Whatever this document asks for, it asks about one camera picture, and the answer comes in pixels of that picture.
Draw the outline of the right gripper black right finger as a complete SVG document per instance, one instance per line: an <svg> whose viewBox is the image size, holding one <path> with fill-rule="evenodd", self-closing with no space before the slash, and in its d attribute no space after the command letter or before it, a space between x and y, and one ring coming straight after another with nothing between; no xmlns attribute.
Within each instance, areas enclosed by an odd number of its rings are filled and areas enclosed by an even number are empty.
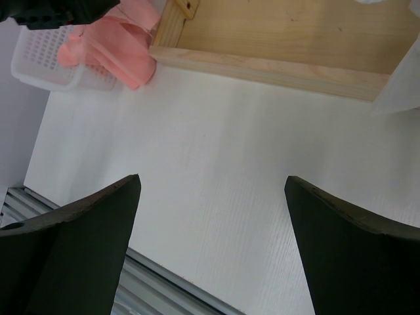
<svg viewBox="0 0 420 315"><path fill-rule="evenodd" d="M417 227L296 176L284 192L315 313L419 313Z"/></svg>

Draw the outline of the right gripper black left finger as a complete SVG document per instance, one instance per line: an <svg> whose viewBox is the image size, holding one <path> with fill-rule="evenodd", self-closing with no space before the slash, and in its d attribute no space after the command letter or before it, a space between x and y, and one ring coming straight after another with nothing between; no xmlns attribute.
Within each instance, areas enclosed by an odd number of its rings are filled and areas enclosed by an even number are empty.
<svg viewBox="0 0 420 315"><path fill-rule="evenodd" d="M1 229L2 314L110 314L141 183L95 194Z"/></svg>

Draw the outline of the pink skirt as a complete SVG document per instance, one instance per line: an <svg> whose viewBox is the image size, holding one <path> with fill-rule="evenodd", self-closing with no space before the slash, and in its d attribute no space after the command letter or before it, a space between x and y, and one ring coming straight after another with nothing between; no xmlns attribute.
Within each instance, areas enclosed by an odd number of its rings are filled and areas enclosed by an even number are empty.
<svg viewBox="0 0 420 315"><path fill-rule="evenodd" d="M149 47L159 18L149 1L121 1L96 22L76 26L60 46L57 60L64 68L102 66L135 90L147 84L156 70Z"/></svg>

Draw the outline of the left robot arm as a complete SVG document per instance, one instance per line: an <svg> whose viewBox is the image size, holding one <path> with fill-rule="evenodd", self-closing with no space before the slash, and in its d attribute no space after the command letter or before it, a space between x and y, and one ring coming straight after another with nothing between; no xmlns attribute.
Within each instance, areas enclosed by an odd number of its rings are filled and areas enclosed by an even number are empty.
<svg viewBox="0 0 420 315"><path fill-rule="evenodd" d="M12 18L29 30L53 30L92 24L118 4L119 0L1 0L1 21Z"/></svg>

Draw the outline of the white ruffled garment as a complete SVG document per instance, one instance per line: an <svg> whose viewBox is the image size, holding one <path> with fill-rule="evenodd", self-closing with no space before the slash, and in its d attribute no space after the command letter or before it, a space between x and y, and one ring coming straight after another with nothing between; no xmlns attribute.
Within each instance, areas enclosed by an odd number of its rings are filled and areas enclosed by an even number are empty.
<svg viewBox="0 0 420 315"><path fill-rule="evenodd" d="M419 36L373 101L373 115L419 109Z"/></svg>

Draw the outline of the white plastic basket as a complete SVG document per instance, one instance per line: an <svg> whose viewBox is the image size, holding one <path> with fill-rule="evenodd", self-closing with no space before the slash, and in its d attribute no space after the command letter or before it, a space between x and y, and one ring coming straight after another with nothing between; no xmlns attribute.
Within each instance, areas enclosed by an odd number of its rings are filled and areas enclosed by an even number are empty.
<svg viewBox="0 0 420 315"><path fill-rule="evenodd" d="M56 56L73 26L53 30L20 28L10 65L11 74L21 82L47 91L68 92L76 87L110 91L116 78L99 66L80 64L63 68Z"/></svg>

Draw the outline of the wooden clothes rack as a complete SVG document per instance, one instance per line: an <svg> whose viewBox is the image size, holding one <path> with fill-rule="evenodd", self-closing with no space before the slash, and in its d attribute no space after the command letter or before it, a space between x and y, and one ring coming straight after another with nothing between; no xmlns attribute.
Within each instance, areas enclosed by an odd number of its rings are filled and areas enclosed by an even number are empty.
<svg viewBox="0 0 420 315"><path fill-rule="evenodd" d="M372 101L418 33L408 1L168 1L150 54L186 70Z"/></svg>

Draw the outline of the aluminium rail frame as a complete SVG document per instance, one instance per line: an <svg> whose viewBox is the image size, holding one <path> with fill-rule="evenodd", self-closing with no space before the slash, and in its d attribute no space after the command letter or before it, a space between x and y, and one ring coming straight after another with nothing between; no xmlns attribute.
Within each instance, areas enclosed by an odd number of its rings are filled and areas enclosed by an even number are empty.
<svg viewBox="0 0 420 315"><path fill-rule="evenodd" d="M57 204L26 187L8 188L1 204L1 226L36 217ZM129 249L112 314L241 314L238 309Z"/></svg>

